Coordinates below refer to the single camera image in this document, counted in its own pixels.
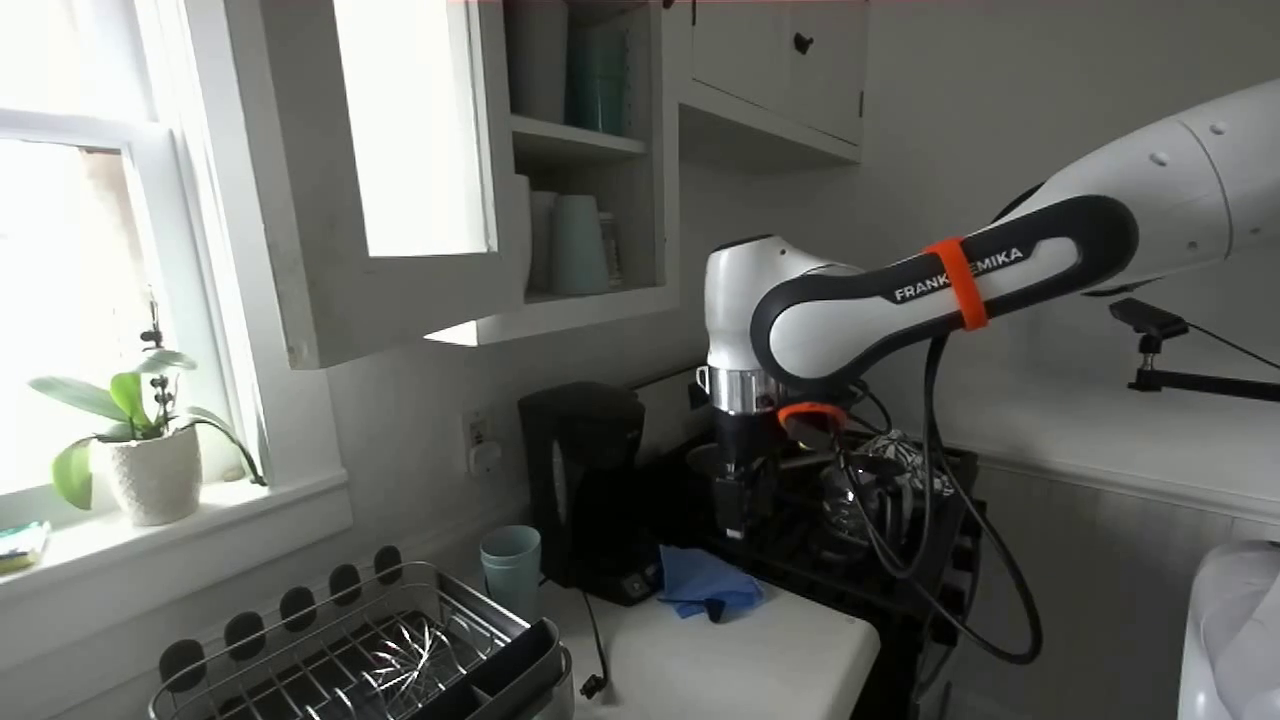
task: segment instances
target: cabinet handle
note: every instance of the cabinet handle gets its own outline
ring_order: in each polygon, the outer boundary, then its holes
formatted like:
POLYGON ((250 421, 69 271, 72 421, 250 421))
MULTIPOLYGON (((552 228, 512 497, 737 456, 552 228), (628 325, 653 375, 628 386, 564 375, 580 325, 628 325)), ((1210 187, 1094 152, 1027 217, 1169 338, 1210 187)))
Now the cabinet handle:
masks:
POLYGON ((794 49, 801 58, 806 58, 810 46, 814 46, 814 39, 804 38, 804 31, 792 38, 792 49, 794 49))

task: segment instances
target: orange band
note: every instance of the orange band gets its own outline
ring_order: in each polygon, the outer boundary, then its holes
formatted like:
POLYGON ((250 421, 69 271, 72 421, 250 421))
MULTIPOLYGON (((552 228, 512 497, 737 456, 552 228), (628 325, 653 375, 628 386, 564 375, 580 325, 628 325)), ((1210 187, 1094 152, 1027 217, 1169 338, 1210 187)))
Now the orange band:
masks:
POLYGON ((937 243, 927 243, 925 253, 943 263, 946 283, 951 283, 956 304, 961 304, 965 329, 983 329, 983 325, 988 325, 988 304, 983 304, 983 296, 977 293, 971 263, 966 263, 966 258, 965 258, 965 249, 961 249, 961 238, 937 242, 937 243))
POLYGON ((838 404, 822 404, 822 401, 794 401, 775 409, 775 425, 786 425, 794 416, 822 416, 837 429, 847 429, 847 411, 838 404))

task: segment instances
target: potted plant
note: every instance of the potted plant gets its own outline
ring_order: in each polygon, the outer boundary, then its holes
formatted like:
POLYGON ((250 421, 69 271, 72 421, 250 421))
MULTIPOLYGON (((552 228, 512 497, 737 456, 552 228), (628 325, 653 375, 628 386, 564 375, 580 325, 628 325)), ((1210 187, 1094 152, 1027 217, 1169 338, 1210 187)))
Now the potted plant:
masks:
POLYGON ((221 416, 202 409, 177 411, 168 374, 180 369, 197 366, 170 349, 154 349, 138 369, 115 374, 107 388, 69 375, 30 381, 36 394, 110 421, 107 433, 80 437, 56 454, 53 489, 69 506, 90 508, 90 486, 105 482, 133 526, 193 517, 199 508, 197 429, 216 429, 241 454, 246 475, 261 482, 250 454, 221 416))

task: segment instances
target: white countertop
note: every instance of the white countertop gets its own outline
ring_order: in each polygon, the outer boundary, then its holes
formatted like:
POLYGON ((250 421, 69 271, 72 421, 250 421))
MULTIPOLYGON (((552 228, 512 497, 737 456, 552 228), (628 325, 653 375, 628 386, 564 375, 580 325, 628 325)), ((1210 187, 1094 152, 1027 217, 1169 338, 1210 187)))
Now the white countertop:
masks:
POLYGON ((1274 404, 965 375, 939 401, 951 449, 1226 514, 1280 514, 1274 404))
MULTIPOLYGON (((596 599, 611 687, 574 696, 574 720, 847 720, 875 664, 871 624, 766 589, 739 619, 679 619, 660 598, 596 599)), ((572 694, 598 671, 580 592, 542 584, 542 618, 572 653, 572 694)))

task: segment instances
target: open cabinet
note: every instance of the open cabinet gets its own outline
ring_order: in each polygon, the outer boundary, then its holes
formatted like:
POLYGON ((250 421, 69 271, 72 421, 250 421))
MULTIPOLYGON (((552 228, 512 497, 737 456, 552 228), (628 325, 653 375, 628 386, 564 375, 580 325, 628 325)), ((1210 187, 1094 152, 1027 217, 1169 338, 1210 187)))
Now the open cabinet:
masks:
POLYGON ((537 234, 537 199, 512 203, 512 243, 515 258, 529 258, 512 271, 515 304, 506 313, 431 334, 431 339, 440 346, 504 346, 675 310, 679 173, 675 100, 668 86, 668 38, 660 25, 660 7, 636 0, 593 4, 593 17, 572 17, 566 25, 566 39, 583 29, 611 29, 625 39, 620 129, 596 131, 574 129, 572 120, 512 114, 512 163, 529 181, 530 195, 593 195, 598 203, 611 283, 598 293, 549 290, 542 263, 552 263, 557 238, 537 234))
POLYGON ((494 346, 675 304, 660 7, 608 4, 628 70, 620 131, 512 115, 504 4, 229 7, 290 366, 410 339, 494 346), (515 173, 608 208, 611 290, 549 296, 529 283, 530 217, 512 195, 515 173))

